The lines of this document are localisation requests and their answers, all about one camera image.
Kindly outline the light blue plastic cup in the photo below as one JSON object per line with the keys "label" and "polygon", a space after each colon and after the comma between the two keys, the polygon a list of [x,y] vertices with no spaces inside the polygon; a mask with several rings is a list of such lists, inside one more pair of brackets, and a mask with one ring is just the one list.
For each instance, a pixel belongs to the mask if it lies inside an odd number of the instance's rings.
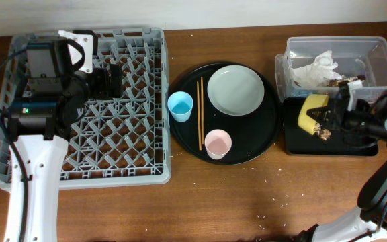
{"label": "light blue plastic cup", "polygon": [[175,121],[186,122],[191,116],[194,101],[190,94],[177,91],[171,94],[167,101],[167,106]]}

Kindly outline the gold foil wrapper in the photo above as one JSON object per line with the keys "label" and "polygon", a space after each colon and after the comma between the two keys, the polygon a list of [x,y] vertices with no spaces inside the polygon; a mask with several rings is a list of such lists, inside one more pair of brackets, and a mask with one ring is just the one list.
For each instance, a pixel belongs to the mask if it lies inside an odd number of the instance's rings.
{"label": "gold foil wrapper", "polygon": [[338,87],[340,83],[343,82],[353,82],[353,81],[365,81],[366,76],[365,75],[357,75],[357,76],[352,76],[352,77],[346,77],[342,76],[341,79],[332,79],[329,81],[328,87]]}

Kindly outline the food scraps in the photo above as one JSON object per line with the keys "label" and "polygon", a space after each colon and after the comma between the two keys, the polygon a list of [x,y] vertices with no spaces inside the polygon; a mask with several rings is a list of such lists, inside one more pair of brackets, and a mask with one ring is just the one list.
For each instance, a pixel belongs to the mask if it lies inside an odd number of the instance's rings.
{"label": "food scraps", "polygon": [[314,135],[324,141],[327,141],[331,137],[332,133],[330,130],[323,128],[319,123],[316,123],[314,126]]}

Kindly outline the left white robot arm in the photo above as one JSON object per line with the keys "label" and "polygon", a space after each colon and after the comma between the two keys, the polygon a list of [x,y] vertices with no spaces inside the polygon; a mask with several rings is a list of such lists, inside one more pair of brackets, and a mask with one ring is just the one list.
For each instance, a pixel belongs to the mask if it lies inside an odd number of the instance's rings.
{"label": "left white robot arm", "polygon": [[29,72],[9,107],[0,109],[12,170],[6,241],[57,239],[60,172],[71,126],[86,115],[87,101],[122,95],[121,68],[93,66],[97,47],[95,32],[62,31],[17,52]]}

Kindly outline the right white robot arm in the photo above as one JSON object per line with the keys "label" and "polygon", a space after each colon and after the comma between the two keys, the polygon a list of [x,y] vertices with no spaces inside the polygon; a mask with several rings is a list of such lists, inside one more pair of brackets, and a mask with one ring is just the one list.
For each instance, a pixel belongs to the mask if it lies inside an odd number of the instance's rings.
{"label": "right white robot arm", "polygon": [[[286,150],[292,155],[362,155],[387,142],[387,93],[369,104],[343,88],[283,102]],[[387,239],[387,161],[364,184],[357,206],[337,220],[314,225],[293,241]]]}

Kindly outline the pink plastic cup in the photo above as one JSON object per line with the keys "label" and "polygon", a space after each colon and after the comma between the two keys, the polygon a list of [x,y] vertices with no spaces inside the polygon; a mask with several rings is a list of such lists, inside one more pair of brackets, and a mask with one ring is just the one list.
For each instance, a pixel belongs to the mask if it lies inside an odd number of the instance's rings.
{"label": "pink plastic cup", "polygon": [[204,139],[208,156],[213,160],[222,159],[232,147],[232,139],[224,130],[211,130]]}

